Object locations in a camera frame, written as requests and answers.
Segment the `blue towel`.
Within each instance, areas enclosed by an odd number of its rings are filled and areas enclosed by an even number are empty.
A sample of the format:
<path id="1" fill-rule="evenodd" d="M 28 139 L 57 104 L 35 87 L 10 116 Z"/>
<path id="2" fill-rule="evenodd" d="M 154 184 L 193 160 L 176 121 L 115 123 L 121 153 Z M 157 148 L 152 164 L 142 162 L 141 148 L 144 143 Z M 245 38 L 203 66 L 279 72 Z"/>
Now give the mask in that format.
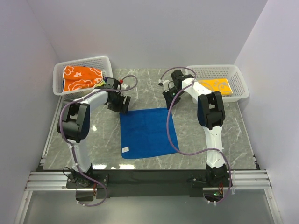
<path id="1" fill-rule="evenodd" d="M 170 145 L 166 108 L 129 111 L 120 114 L 121 155 L 124 159 L 143 159 L 177 151 Z"/>

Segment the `yellow duck towel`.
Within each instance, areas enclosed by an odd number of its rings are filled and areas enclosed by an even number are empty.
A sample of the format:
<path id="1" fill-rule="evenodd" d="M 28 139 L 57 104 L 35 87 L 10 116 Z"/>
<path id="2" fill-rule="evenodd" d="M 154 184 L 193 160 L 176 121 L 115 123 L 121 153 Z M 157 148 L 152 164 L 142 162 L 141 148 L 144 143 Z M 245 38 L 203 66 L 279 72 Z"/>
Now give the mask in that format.
<path id="1" fill-rule="evenodd" d="M 233 94 L 232 88 L 225 78 L 199 80 L 198 82 L 211 91 L 219 91 L 223 96 L 231 96 Z"/>

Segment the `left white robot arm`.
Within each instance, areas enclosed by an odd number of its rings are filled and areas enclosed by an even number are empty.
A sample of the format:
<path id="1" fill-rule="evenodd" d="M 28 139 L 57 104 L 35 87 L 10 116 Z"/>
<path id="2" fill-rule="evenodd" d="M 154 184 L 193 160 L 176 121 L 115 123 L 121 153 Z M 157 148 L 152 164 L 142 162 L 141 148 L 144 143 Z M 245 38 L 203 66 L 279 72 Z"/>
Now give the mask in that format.
<path id="1" fill-rule="evenodd" d="M 67 143 L 72 157 L 69 179 L 72 182 L 78 181 L 84 188 L 90 187 L 94 182 L 92 162 L 86 146 L 91 111 L 100 105 L 106 105 L 109 110 L 126 114 L 131 97 L 122 93 L 131 88 L 122 82 L 108 77 L 90 93 L 75 100 L 64 101 L 60 112 L 57 131 Z"/>

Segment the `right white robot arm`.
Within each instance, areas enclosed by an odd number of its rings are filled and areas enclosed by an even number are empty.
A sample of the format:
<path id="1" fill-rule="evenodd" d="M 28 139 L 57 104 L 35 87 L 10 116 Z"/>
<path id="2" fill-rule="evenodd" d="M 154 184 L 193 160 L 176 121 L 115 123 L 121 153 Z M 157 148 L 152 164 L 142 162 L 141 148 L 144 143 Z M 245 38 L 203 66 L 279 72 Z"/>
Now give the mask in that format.
<path id="1" fill-rule="evenodd" d="M 184 75 L 179 67 L 172 72 L 172 80 L 159 79 L 158 85 L 163 86 L 163 96 L 169 110 L 166 121 L 167 137 L 171 146 L 178 151 L 171 141 L 169 120 L 172 107 L 180 101 L 183 93 L 188 93 L 197 104 L 197 118 L 203 127 L 206 137 L 207 152 L 206 171 L 204 177 L 194 177 L 193 181 L 204 186 L 218 186 L 229 178 L 228 162 L 223 154 L 222 126 L 225 120 L 225 109 L 222 94 L 204 87 L 196 80 L 196 73 L 192 69 L 186 70 L 193 75 Z"/>

